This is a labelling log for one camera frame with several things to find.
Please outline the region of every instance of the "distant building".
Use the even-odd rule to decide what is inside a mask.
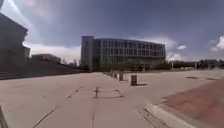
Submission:
[[[101,70],[105,65],[113,67],[125,64],[144,64],[156,66],[164,62],[166,51],[164,44],[153,42],[82,37],[81,66],[90,71]]]
[[[29,58],[30,57],[30,48],[24,46],[23,51],[24,51],[25,58]]]
[[[0,65],[24,66],[23,41],[27,29],[0,13]]]
[[[51,54],[35,54],[32,55],[32,60],[35,61],[50,61],[50,62],[55,62],[55,63],[60,63],[61,58],[51,55]]]

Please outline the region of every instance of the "roof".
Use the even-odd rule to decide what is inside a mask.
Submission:
[[[96,38],[96,40],[121,40],[121,41],[134,41],[134,42],[138,42],[138,43],[151,43],[151,44],[165,45],[163,43],[149,42],[149,41],[143,41],[143,40],[134,40],[134,39],[122,39],[122,38]]]
[[[60,57],[58,57],[58,56],[55,56],[55,55],[52,55],[52,54],[49,54],[49,53],[33,54],[32,56],[45,56],[45,55],[47,55],[47,56],[53,56],[53,57],[56,57],[56,58],[60,58]]]

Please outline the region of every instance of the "white cloud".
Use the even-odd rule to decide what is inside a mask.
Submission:
[[[143,38],[131,38],[136,40],[143,40],[143,41],[149,41],[149,42],[155,42],[155,43],[162,43],[166,45],[166,50],[171,50],[176,47],[178,44],[175,40],[172,40],[171,38],[167,36],[155,36],[155,37],[143,37]]]
[[[167,58],[168,61],[175,61],[175,60],[179,60],[179,61],[185,61],[186,57],[182,56],[179,53],[174,53],[174,52],[170,52],[167,54]]]
[[[53,10],[52,5],[46,0],[21,0],[23,5],[28,7],[31,12],[48,23],[52,23],[55,19],[57,10]]]
[[[219,43],[216,45],[216,47],[220,50],[224,50],[224,36],[221,36],[219,38]]]
[[[81,46],[63,47],[63,46],[46,46],[44,44],[34,44],[24,42],[26,47],[31,48],[31,54],[49,53],[64,58],[67,61],[80,60]]]
[[[184,50],[184,49],[186,49],[186,48],[187,48],[186,45],[181,45],[181,46],[177,47],[178,50]]]
[[[213,51],[213,52],[216,52],[216,51],[218,51],[219,49],[217,48],[217,47],[211,47],[211,51]]]
[[[216,46],[211,47],[211,51],[224,50],[224,36],[220,36],[219,42]]]

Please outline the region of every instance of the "concrete plaza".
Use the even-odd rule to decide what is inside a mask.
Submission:
[[[167,128],[153,116],[146,120],[140,106],[163,103],[164,97],[209,83],[223,71],[137,75],[146,86],[131,87],[101,73],[0,81],[0,104],[9,128]]]

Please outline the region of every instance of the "stone building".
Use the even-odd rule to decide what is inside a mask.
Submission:
[[[82,37],[81,65],[90,71],[101,70],[105,66],[147,65],[155,67],[165,61],[164,44],[153,42]]]
[[[0,13],[0,65],[24,66],[27,59],[23,41],[27,29]]]

